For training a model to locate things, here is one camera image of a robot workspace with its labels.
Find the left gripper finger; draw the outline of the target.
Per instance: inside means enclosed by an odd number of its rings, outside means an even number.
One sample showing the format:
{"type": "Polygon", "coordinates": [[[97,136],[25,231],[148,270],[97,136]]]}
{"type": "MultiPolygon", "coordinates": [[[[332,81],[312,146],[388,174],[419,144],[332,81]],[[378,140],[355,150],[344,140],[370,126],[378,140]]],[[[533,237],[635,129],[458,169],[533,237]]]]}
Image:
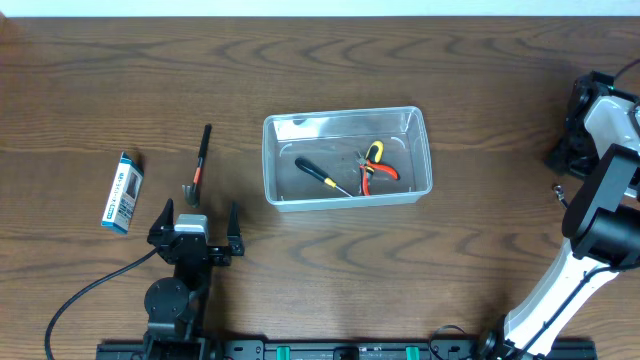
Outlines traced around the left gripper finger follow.
{"type": "Polygon", "coordinates": [[[231,211],[229,214],[229,222],[226,235],[230,246],[242,245],[242,235],[238,220],[238,207],[235,202],[231,204],[231,211]]]}
{"type": "Polygon", "coordinates": [[[166,231],[171,231],[174,226],[174,202],[169,198],[161,214],[149,229],[150,236],[161,236],[166,231]]]}

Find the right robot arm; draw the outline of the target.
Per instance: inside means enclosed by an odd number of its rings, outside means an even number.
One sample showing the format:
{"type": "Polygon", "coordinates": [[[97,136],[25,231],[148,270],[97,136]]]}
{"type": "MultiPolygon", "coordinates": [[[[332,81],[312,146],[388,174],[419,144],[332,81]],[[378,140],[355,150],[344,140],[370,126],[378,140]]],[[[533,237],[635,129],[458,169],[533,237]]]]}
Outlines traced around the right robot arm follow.
{"type": "Polygon", "coordinates": [[[563,242],[534,290],[471,347],[473,359],[594,359],[590,341],[558,335],[586,301],[619,274],[639,266],[639,98],[616,76],[577,78],[565,133],[546,159],[583,184],[563,203],[563,242]]]}

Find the black slim screwdriver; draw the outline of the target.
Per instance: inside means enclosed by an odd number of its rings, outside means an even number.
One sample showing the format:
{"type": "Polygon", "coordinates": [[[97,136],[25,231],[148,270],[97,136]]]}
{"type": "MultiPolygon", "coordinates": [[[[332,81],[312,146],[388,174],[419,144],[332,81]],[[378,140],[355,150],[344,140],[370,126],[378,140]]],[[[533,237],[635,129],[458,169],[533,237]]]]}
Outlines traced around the black slim screwdriver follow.
{"type": "Polygon", "coordinates": [[[324,170],[322,170],[319,166],[317,166],[310,160],[304,157],[298,157],[295,160],[295,165],[298,169],[314,177],[321,183],[342,192],[348,197],[351,197],[351,194],[346,189],[338,185],[337,182],[333,180],[324,170]]]}

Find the red handled pliers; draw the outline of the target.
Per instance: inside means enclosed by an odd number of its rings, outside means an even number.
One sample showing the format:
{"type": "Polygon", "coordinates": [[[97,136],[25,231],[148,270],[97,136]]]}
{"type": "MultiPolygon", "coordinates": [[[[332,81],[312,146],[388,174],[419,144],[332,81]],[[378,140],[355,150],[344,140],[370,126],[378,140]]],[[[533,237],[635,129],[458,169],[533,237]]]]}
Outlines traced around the red handled pliers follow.
{"type": "Polygon", "coordinates": [[[356,153],[356,162],[359,165],[360,170],[360,193],[363,196],[369,196],[369,180],[371,176],[376,172],[380,171],[389,175],[393,180],[398,180],[400,178],[398,172],[391,166],[374,163],[370,160],[366,159],[361,153],[356,153]]]}

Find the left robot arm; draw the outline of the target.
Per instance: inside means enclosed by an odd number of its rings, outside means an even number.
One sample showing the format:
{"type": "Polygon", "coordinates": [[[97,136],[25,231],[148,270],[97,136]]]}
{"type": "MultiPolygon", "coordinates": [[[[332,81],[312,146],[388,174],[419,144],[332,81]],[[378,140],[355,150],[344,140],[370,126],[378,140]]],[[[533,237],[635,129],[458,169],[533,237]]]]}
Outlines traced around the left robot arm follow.
{"type": "Polygon", "coordinates": [[[174,271],[154,282],[145,294],[148,323],[142,359],[224,357],[220,342],[205,334],[204,316],[212,269],[229,266],[234,257],[245,252],[236,204],[231,206],[226,237],[226,245],[210,245],[208,218],[193,214],[175,217],[174,203],[167,201],[149,230],[147,242],[174,271]]]}

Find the silver combination wrench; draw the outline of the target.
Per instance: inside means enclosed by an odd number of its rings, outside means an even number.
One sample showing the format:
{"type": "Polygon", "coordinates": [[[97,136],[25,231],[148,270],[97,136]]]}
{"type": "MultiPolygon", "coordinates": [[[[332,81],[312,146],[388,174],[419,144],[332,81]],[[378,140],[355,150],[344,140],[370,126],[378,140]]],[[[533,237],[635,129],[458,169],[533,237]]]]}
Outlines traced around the silver combination wrench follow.
{"type": "Polygon", "coordinates": [[[564,209],[567,209],[569,206],[569,203],[567,202],[566,198],[565,198],[565,194],[564,194],[564,189],[561,185],[559,184],[554,184],[552,186],[552,190],[554,191],[557,200],[560,202],[560,204],[563,206],[564,209]]]}

